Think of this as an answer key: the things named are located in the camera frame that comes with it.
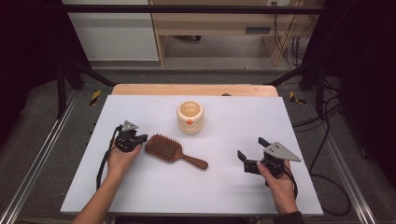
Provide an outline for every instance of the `hairbrush handle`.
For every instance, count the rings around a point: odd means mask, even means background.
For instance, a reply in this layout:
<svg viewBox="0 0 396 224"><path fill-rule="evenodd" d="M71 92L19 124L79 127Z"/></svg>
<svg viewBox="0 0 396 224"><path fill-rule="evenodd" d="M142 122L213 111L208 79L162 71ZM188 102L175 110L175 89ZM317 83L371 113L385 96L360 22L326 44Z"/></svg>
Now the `hairbrush handle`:
<svg viewBox="0 0 396 224"><path fill-rule="evenodd" d="M188 156L188 155L185 155L185 154L181 154L180 158L185 160L185 161L188 161L189 163L191 163L191 164L195 165L196 167L201 168L203 170L205 170L207 168L207 166L208 166L206 161L203 161L203 160L200 160L200 159L196 159L194 157L191 157L191 156Z"/></svg>

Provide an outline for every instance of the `hairbrush bristles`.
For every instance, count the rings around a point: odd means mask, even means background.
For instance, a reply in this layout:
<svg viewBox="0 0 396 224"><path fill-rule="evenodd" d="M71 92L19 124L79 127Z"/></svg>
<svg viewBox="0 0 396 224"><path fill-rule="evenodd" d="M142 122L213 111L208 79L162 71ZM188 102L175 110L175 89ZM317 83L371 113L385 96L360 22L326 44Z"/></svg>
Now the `hairbrush bristles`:
<svg viewBox="0 0 396 224"><path fill-rule="evenodd" d="M170 161L175 158L179 147L181 145L176 140L157 133L148 140L146 151L153 156Z"/></svg>
<svg viewBox="0 0 396 224"><path fill-rule="evenodd" d="M164 161L172 162L178 159L183 159L201 169L206 169L208 166L206 161L184 155L181 144L177 140L159 133L150 137L148 143L146 144L145 150L147 153Z"/></svg>

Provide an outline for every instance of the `black curtain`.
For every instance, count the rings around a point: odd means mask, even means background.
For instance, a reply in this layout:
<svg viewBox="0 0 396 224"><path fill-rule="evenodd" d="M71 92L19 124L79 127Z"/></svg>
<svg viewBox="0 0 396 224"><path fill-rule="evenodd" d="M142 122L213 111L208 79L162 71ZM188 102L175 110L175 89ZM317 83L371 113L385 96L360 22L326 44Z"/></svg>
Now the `black curtain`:
<svg viewBox="0 0 396 224"><path fill-rule="evenodd" d="M320 64L340 77L341 102L362 146L396 188L396 24L394 1L326 1L326 7L354 2L349 11L323 15L305 54L311 60L337 18L345 18L325 46Z"/></svg>
<svg viewBox="0 0 396 224"><path fill-rule="evenodd" d="M0 1L0 142L23 110L28 91L56 79L57 62L74 60L91 68L67 13L46 11L39 2ZM78 71L65 70L82 82Z"/></svg>

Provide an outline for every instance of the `finger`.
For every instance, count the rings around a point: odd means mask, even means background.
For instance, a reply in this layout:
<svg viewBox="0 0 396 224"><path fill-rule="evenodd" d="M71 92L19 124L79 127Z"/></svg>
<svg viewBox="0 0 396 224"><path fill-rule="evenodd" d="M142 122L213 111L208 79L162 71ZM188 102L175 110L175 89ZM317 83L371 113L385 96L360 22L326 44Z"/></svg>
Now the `finger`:
<svg viewBox="0 0 396 224"><path fill-rule="evenodd" d="M290 161L285 160L285 166L288 167L290 169Z"/></svg>
<svg viewBox="0 0 396 224"><path fill-rule="evenodd" d="M261 162L257 161L257 168L259 168L260 174L264 176L265 180L268 182L268 185L271 187L275 184L275 178L272 176L271 172L267 167L264 166Z"/></svg>

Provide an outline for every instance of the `sleeve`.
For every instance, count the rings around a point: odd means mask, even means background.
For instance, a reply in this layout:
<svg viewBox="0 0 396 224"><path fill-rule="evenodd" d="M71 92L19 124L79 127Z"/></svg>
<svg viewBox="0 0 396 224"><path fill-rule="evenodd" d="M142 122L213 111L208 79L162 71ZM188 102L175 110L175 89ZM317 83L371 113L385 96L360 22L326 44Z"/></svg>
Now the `sleeve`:
<svg viewBox="0 0 396 224"><path fill-rule="evenodd" d="M301 212L294 212L274 217L274 224L304 224L304 220Z"/></svg>

